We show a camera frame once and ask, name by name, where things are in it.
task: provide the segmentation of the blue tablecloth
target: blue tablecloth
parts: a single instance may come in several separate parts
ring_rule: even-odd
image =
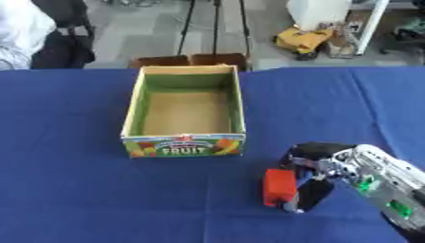
[[[425,68],[241,74],[242,157],[128,159],[135,70],[0,72],[0,242],[403,242],[343,183],[311,213],[264,207],[261,177],[305,141],[378,145],[425,167]]]

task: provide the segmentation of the box label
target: box label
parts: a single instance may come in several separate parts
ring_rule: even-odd
[[[240,154],[243,142],[240,140],[139,140],[125,142],[128,152],[137,157],[197,157]]]

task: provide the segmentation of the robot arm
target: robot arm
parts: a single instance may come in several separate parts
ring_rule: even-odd
[[[309,204],[309,196],[318,192],[323,198],[333,188],[330,180],[341,179],[368,198],[401,230],[425,229],[425,173],[375,146],[299,144],[288,150],[281,169],[295,171],[298,178],[305,170],[315,175],[298,189],[297,201],[291,203]]]

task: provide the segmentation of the yellow bag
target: yellow bag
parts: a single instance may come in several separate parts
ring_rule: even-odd
[[[298,53],[309,53],[332,37],[333,32],[334,30],[330,28],[304,32],[292,27],[278,34],[275,44],[278,47],[294,50]]]

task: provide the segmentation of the black chair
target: black chair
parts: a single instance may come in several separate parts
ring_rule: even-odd
[[[83,68],[95,61],[93,43],[95,28],[87,16],[83,0],[32,0],[52,18],[62,34],[55,30],[47,36],[45,46],[32,57],[31,68]],[[76,34],[75,29],[85,28],[86,35]]]

